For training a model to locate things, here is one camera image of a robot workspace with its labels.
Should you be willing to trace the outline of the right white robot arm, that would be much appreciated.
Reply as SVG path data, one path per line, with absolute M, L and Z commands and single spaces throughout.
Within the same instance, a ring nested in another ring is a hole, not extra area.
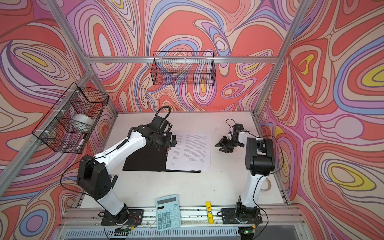
M 257 208 L 262 184 L 276 167 L 274 143 L 271 139 L 257 137 L 247 131 L 242 124 L 235 123 L 230 131 L 215 145 L 220 152 L 231 154 L 236 147 L 245 149 L 247 182 L 236 203 L 236 212 Z

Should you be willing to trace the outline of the black file folder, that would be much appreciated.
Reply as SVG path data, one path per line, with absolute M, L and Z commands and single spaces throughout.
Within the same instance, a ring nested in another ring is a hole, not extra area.
M 167 170 L 168 148 L 145 146 L 126 158 L 123 171 L 201 173 L 201 171 Z

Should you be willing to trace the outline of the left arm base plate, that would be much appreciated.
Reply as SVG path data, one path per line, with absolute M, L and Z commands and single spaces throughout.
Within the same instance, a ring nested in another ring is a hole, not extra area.
M 144 209 L 123 210 L 116 216 L 105 211 L 102 216 L 102 226 L 138 226 L 142 224 Z

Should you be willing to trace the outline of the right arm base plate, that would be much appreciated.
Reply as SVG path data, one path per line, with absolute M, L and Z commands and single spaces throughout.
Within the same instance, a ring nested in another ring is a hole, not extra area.
M 236 210 L 235 208 L 222 208 L 221 217 L 224 224 L 255 224 L 263 223 L 260 209 L 257 207 Z

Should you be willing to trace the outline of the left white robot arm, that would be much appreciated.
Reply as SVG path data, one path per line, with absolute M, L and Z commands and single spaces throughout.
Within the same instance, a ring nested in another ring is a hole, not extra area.
M 171 132 L 172 127 L 166 118 L 154 116 L 149 124 L 130 128 L 127 137 L 106 151 L 81 159 L 77 185 L 100 204 L 118 225 L 125 223 L 130 214 L 127 205 L 113 190 L 110 179 L 112 170 L 145 146 L 174 147 L 177 140 Z

